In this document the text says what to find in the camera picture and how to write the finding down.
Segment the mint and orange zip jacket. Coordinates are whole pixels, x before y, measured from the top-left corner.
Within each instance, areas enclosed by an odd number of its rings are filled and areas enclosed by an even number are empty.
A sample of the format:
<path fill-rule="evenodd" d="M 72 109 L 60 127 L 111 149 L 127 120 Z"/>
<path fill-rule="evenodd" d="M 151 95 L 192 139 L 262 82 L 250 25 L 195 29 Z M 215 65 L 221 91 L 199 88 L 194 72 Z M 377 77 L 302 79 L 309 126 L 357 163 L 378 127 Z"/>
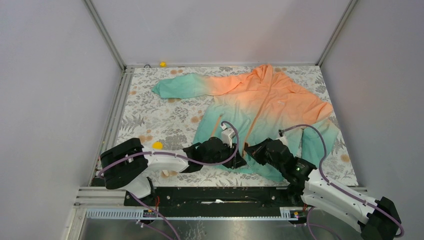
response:
<path fill-rule="evenodd" d="M 271 65 L 230 76 L 195 73 L 163 79 L 153 87 L 163 99 L 212 96 L 194 136 L 195 143 L 220 136 L 221 122 L 238 131 L 240 146 L 276 139 L 287 130 L 288 149 L 317 165 L 336 141 L 333 107 Z"/>

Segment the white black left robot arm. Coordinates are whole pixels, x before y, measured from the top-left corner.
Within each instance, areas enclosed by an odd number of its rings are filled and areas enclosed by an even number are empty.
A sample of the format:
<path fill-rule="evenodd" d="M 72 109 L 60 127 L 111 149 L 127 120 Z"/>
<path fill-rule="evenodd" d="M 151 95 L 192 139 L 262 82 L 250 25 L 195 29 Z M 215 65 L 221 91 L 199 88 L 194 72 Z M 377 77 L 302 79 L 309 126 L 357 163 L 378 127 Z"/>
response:
<path fill-rule="evenodd" d="M 108 190 L 125 190 L 144 206 L 152 204 L 155 192 L 152 180 L 143 176 L 145 171 L 198 172 L 204 166 L 224 166 L 235 170 L 247 165 L 237 145 L 211 137 L 180 150 L 159 150 L 144 147 L 137 138 L 131 138 L 100 155 L 98 177 Z"/>

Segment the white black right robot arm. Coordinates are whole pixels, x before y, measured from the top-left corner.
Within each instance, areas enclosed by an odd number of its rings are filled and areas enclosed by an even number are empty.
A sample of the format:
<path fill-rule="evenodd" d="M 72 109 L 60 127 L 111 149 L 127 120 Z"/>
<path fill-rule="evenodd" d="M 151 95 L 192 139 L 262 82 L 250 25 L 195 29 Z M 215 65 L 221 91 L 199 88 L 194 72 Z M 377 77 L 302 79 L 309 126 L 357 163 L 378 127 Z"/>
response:
<path fill-rule="evenodd" d="M 294 156 L 280 139 L 245 146 L 244 151 L 261 165 L 271 165 L 289 182 L 287 201 L 321 209 L 345 222 L 364 240 L 393 240 L 401 229 L 394 203 L 366 196 L 330 177 L 323 177 L 311 162 Z"/>

